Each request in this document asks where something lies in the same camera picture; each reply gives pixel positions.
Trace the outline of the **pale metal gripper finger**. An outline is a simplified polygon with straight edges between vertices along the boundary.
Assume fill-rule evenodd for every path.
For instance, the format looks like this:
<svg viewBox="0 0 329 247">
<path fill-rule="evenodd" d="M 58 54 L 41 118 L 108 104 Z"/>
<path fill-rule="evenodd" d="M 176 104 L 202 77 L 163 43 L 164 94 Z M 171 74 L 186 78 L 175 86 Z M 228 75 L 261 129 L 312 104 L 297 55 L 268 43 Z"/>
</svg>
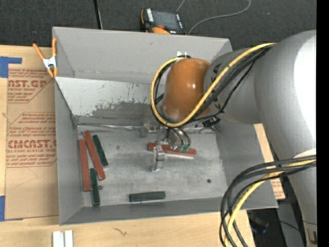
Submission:
<svg viewBox="0 0 329 247">
<path fill-rule="evenodd" d="M 149 134 L 155 132 L 155 126 L 149 123 L 144 124 L 140 129 L 140 136 L 147 137 Z"/>
<path fill-rule="evenodd" d="M 161 146 L 156 146 L 153 149 L 153 165 L 152 172 L 160 171 L 165 162 L 165 152 L 163 151 Z"/>
</svg>

